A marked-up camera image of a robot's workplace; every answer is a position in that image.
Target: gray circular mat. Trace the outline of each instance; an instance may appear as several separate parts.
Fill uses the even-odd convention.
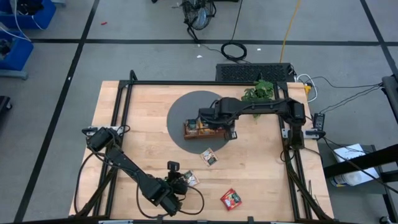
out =
[[[228,141],[222,138],[215,139],[184,139],[183,124],[187,119],[195,119],[199,108],[206,108],[221,97],[210,91],[193,91],[176,100],[167,114],[167,130],[173,141],[183,150],[201,154],[206,149],[213,151],[221,149]]]

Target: red snack bag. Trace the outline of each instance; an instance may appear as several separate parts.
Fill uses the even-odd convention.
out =
[[[232,210],[238,205],[242,204],[241,198],[234,189],[229,189],[220,200],[225,204],[226,209]]]

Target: green plant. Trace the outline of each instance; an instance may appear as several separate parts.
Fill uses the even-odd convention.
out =
[[[254,88],[247,88],[244,90],[244,95],[241,97],[242,101],[258,102],[268,101],[274,96],[274,85],[264,80],[254,82]],[[253,118],[257,119],[259,114],[254,114]]]

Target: gray floor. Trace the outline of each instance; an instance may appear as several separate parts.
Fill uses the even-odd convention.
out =
[[[100,0],[89,39],[190,39],[178,0]],[[67,1],[47,30],[29,30],[34,39],[79,39],[94,0]],[[385,41],[398,41],[395,0],[367,0]],[[229,39],[239,4],[217,2],[217,17],[198,32],[200,39]],[[282,40],[295,7],[291,0],[246,0],[236,39]],[[289,40],[377,41],[360,1],[302,0]],[[208,45],[219,49],[220,45]],[[280,45],[247,45],[250,62],[278,62]],[[77,44],[34,44],[26,81],[0,79],[0,95],[14,108],[0,129],[0,223],[12,222],[43,143]],[[389,47],[398,60],[398,47]],[[238,49],[229,49],[239,53]],[[380,48],[288,45],[285,62],[297,73],[324,76],[335,85],[366,85],[391,75]],[[140,80],[214,80],[217,63],[230,63],[217,52],[194,44],[85,44],[49,151],[30,201],[25,221],[66,217],[85,141],[80,129],[90,125],[103,80],[127,79],[134,69]],[[312,112],[357,93],[334,89],[315,80],[319,89]],[[340,143],[396,144],[398,125],[381,91],[327,114],[325,129]],[[341,221],[377,223],[386,209],[380,195],[339,194],[331,201]]]

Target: wooden tabletop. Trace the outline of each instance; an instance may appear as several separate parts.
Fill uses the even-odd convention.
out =
[[[103,82],[93,118],[95,126],[109,126],[113,113],[118,82]],[[238,138],[230,141],[216,152],[219,161],[211,167],[198,154],[191,154],[179,148],[170,138],[166,118],[175,100],[191,91],[212,91],[220,96],[240,98],[247,86],[205,86],[205,85],[134,85],[132,89],[127,124],[131,130],[125,134],[123,151],[143,171],[155,177],[167,176],[167,161],[180,163],[181,172],[193,170],[200,180],[196,187],[205,197],[205,209],[199,215],[189,216],[177,213],[174,220],[247,220],[253,216],[256,221],[293,221],[292,203],[285,164],[279,159],[282,140],[278,117],[274,114],[261,115],[257,121],[251,115],[240,116],[236,121]],[[302,83],[288,83],[289,96],[305,104],[309,115],[307,97]],[[312,127],[307,119],[303,130]],[[318,151],[315,140],[305,140],[305,146]],[[90,154],[86,149],[84,158]],[[325,176],[319,155],[307,150],[301,151],[305,179],[312,183],[312,194],[327,215],[333,217]],[[78,208],[82,208],[98,186],[101,162],[94,157],[83,169],[78,192]],[[235,189],[242,204],[227,211],[220,198],[230,188]],[[101,213],[108,191],[103,194]],[[302,199],[297,194],[301,217],[304,217]],[[141,193],[140,205],[146,214],[163,214],[162,207],[155,207]],[[200,196],[189,190],[183,201],[183,210],[196,212],[201,207]],[[137,209],[136,183],[123,171],[119,171],[113,200],[111,218],[146,219]]]

